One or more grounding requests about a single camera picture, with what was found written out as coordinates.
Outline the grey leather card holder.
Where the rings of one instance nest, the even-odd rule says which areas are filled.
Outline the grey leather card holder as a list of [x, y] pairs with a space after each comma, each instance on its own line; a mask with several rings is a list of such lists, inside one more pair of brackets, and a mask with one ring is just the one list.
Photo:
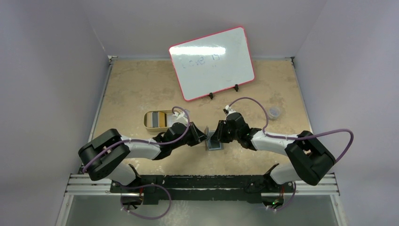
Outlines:
[[206, 140], [206, 151], [223, 150], [223, 144], [218, 142], [216, 139], [212, 139], [215, 130], [210, 130], [209, 127], [206, 127], [204, 133], [208, 136], [208, 139]]

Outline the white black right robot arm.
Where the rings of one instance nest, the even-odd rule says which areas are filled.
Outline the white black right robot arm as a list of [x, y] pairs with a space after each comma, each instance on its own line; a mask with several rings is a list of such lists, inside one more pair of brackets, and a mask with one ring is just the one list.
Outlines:
[[220, 120], [211, 141], [230, 143], [253, 151], [269, 151], [287, 156], [289, 163], [276, 164], [265, 173], [264, 185], [271, 192], [282, 184], [302, 180], [315, 186], [336, 164], [335, 157], [309, 131], [282, 135], [251, 128], [240, 113], [230, 113]]

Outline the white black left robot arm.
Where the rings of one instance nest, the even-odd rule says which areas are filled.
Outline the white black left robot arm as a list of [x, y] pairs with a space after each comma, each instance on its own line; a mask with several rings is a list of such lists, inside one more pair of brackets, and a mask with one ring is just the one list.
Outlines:
[[84, 165], [83, 173], [87, 173], [91, 180], [108, 178], [133, 193], [140, 188], [139, 175], [133, 166], [123, 163], [124, 159], [162, 160], [181, 146], [195, 146], [206, 140], [208, 135], [193, 122], [188, 125], [175, 122], [150, 139], [129, 138], [116, 129], [109, 129], [81, 147], [78, 156]]

